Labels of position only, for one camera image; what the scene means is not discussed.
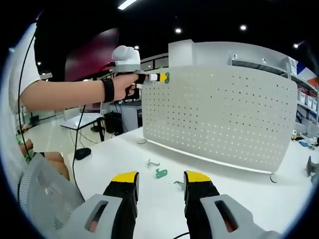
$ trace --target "green bracket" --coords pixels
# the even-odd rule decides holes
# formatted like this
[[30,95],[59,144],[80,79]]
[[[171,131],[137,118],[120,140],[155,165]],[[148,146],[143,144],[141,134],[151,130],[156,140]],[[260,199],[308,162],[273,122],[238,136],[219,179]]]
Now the green bracket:
[[156,170],[156,178],[157,178],[157,179],[162,178],[162,177],[164,177],[164,176],[166,176],[166,175],[167,175],[167,170],[166,170],[166,169],[160,171],[160,169],[158,168],[158,169]]
[[169,72],[166,72],[165,73],[167,79],[165,80],[165,84],[168,84],[169,83]]

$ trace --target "ceiling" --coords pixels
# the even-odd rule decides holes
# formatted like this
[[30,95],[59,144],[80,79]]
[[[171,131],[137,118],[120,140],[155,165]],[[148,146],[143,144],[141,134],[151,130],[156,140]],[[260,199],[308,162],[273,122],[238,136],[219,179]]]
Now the ceiling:
[[[69,51],[116,27],[119,44],[138,45],[141,59],[167,53],[168,43],[184,39],[235,41],[277,50],[317,71],[313,59],[319,54],[314,29],[318,19],[315,6],[307,0],[138,0],[125,10],[117,9],[124,0],[90,2],[85,7],[43,11],[38,24],[46,41],[37,56],[43,62],[39,70],[65,61]],[[24,25],[20,28],[38,12],[35,8],[28,17],[22,13]],[[241,24],[247,25],[246,31],[240,31]],[[176,27],[182,29],[181,34],[175,33]],[[301,41],[306,44],[292,47]]]

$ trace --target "shelf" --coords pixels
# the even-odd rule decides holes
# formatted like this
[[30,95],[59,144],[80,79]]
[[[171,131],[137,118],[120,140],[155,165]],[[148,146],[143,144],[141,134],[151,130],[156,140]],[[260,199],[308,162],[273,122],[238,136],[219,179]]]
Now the shelf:
[[302,108],[304,108],[304,109],[306,109],[306,110],[309,110],[309,111],[311,111],[311,112],[314,113],[314,114],[317,114],[317,112],[316,112],[315,110],[313,110],[312,108],[310,108],[309,106],[306,106],[306,105],[304,105],[303,103],[301,103],[301,102],[299,102],[299,101],[297,101],[297,104],[298,104],[299,106],[301,106]]
[[[241,66],[241,67],[253,68],[253,69],[257,69],[261,71],[267,71],[267,72],[288,78],[288,72],[276,66],[270,66],[264,63],[257,63],[257,62],[252,62],[252,61],[247,61],[247,60],[237,59],[237,58],[236,59],[232,58],[231,60],[232,60],[233,66]],[[294,82],[296,82],[298,85],[304,87],[305,89],[315,94],[317,93],[317,90],[315,89],[315,87],[310,85],[307,81],[294,75],[291,75],[291,79]]]

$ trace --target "white table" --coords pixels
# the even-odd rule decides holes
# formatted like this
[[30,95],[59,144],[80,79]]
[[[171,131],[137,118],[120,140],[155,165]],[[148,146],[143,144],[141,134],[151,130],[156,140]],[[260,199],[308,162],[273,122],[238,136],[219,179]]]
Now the white table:
[[100,113],[84,113],[80,126],[79,126],[79,122],[80,122],[81,114],[62,122],[60,126],[77,131],[96,122],[99,128],[100,139],[101,141],[104,141],[103,130],[101,126],[102,117],[103,116]]
[[[183,181],[185,170],[208,175],[220,194],[228,194],[253,213],[256,224],[284,233],[313,188],[304,170],[308,157],[312,155],[314,161],[319,158],[317,151],[292,141],[274,184],[267,174],[203,161],[150,142],[137,144],[141,139],[143,129],[139,128],[96,144],[91,155],[74,165],[77,184],[86,199],[102,194],[118,173],[140,173],[136,239],[170,239],[188,231],[183,191],[173,184]],[[147,167],[149,159],[160,166]],[[167,169],[167,176],[156,179],[157,168]]]

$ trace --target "perforated white panel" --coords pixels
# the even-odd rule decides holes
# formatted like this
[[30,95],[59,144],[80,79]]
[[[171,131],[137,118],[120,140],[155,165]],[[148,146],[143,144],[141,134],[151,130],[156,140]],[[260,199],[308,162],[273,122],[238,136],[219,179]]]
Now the perforated white panel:
[[255,69],[175,67],[168,84],[142,88],[143,132],[160,144],[276,172],[297,110],[295,82]]

